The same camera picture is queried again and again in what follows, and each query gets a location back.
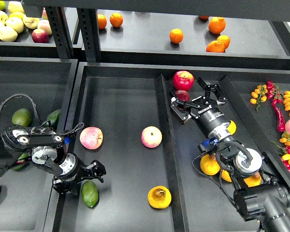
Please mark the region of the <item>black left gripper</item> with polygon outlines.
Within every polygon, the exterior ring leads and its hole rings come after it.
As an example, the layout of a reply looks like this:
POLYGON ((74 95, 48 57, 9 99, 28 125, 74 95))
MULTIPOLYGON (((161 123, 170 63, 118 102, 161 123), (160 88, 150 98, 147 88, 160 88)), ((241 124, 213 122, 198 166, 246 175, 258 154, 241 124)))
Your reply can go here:
POLYGON ((63 161, 58 165, 62 173, 57 174, 52 179, 52 188, 59 194, 71 193, 78 194, 77 185, 84 180, 98 179, 104 182, 106 175, 105 166, 98 160, 93 160, 86 166, 75 154, 67 153, 63 161))

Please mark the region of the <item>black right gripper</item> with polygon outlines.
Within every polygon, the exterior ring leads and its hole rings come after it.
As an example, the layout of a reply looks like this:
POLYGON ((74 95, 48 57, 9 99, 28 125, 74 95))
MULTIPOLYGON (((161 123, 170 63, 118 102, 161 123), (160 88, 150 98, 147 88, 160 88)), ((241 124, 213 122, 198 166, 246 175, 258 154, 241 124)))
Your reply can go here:
POLYGON ((181 101, 175 95, 176 90, 171 89, 170 108, 181 124, 193 118, 206 138, 216 138, 220 142, 231 136, 228 130, 230 120, 220 108, 226 103, 227 96, 219 84, 207 84, 201 77, 197 78, 197 83, 204 90, 204 97, 181 101), (210 98, 211 93, 214 93, 217 100, 210 98))

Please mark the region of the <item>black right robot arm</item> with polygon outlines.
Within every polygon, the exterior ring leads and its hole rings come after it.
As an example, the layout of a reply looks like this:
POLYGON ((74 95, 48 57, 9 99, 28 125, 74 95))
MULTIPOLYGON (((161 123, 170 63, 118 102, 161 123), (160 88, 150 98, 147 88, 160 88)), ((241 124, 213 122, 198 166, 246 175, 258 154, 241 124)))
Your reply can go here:
POLYGON ((257 220, 259 230, 290 232, 290 188, 275 169, 262 167, 268 154, 247 148, 234 137, 231 121, 221 110, 227 97, 218 84, 198 78, 204 94, 185 101, 170 90, 172 112, 182 123, 193 119, 206 140, 199 144, 200 155, 193 159, 193 168, 206 178, 219 176, 216 185, 224 191, 223 180, 234 187, 229 202, 245 221, 257 220))

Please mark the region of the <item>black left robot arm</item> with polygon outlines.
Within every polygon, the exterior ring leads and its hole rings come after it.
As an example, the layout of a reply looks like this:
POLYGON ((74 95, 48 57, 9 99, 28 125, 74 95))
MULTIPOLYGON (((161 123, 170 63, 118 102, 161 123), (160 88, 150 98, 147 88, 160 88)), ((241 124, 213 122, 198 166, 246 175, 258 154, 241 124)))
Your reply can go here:
MULTIPOLYGON (((0 104, 0 114, 13 98, 30 97, 23 93, 14 94, 0 104)), ((33 162, 40 169, 52 174, 52 187, 58 193, 73 192, 76 185, 84 180, 98 179, 104 182, 105 167, 97 160, 86 166, 74 153, 67 152, 66 138, 76 134, 84 127, 78 123, 71 131, 56 133, 50 121, 40 122, 37 127, 24 127, 11 124, 0 131, 0 177, 9 169, 19 166, 18 159, 24 163, 33 162)))

